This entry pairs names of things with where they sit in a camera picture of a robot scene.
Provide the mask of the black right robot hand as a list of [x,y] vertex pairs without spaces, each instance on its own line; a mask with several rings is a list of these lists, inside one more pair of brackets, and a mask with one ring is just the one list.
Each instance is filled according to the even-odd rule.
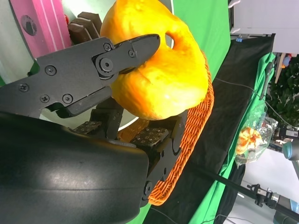
[[110,85],[159,45],[157,34],[101,37],[41,56],[1,87],[1,223],[125,224],[139,214],[181,153],[186,112],[121,142]]

